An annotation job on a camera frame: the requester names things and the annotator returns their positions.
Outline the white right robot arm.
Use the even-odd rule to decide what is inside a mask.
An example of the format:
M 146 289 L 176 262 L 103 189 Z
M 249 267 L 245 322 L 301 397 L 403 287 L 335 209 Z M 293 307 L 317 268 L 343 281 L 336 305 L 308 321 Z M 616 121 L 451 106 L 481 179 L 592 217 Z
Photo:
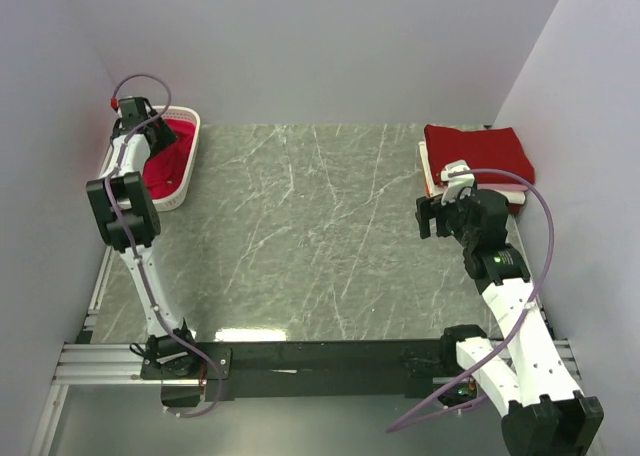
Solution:
M 585 455 L 604 420 L 597 397 L 586 396 L 566 368 L 546 326 L 522 254 L 507 241 L 509 204 L 491 190 L 466 188 L 451 200 L 416 201 L 423 239 L 452 237 L 467 274 L 503 336 L 493 345 L 471 326 L 443 334 L 439 363 L 472 378 L 501 416 L 512 455 Z

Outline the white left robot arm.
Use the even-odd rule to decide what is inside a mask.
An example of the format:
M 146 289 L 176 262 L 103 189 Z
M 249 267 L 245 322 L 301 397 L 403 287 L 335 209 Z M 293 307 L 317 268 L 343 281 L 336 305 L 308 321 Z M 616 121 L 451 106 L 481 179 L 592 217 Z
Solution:
M 117 119 L 111 156 L 100 176 L 86 183 L 86 194 L 104 243 L 126 265 L 144 310 L 148 339 L 130 351 L 143 360 L 143 373 L 157 379 L 187 379 L 201 359 L 183 312 L 170 297 L 157 255 L 161 224 L 144 183 L 146 163 L 177 141 L 177 136 L 141 96 L 114 98 Z

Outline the bright red t-shirt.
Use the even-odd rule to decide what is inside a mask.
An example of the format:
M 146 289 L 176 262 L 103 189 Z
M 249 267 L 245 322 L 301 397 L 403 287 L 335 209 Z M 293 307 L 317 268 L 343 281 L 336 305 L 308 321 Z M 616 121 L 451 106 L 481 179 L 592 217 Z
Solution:
M 189 121 L 167 119 L 174 131 L 176 143 L 147 161 L 144 183 L 154 201 L 173 196 L 185 177 L 196 126 Z

